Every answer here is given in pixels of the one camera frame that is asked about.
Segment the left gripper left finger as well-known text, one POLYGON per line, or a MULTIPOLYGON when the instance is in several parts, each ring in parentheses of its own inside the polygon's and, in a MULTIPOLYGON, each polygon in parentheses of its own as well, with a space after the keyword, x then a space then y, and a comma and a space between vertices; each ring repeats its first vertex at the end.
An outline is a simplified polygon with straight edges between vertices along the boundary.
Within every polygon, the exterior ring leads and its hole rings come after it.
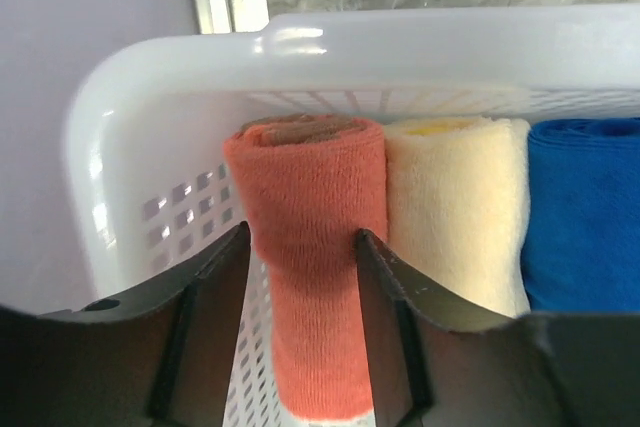
POLYGON ((78 310, 1 311, 5 426, 220 426, 250 263, 240 223, 78 310))

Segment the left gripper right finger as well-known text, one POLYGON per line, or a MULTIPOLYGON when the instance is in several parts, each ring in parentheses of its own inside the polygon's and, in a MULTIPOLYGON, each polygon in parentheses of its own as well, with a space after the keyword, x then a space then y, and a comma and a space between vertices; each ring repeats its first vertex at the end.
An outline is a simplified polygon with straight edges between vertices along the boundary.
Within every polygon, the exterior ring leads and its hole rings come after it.
POLYGON ((380 426, 635 426, 639 318, 511 319, 447 290, 373 232, 355 238, 380 426))

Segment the brown orange bear towel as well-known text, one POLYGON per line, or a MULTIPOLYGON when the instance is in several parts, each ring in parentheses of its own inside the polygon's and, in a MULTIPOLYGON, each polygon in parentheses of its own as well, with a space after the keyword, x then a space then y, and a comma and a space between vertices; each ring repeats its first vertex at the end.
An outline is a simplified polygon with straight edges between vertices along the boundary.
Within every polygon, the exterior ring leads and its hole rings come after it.
POLYGON ((301 425, 374 422, 355 236, 387 233, 380 124, 340 115, 271 117, 224 144, 266 264, 282 406, 301 425))

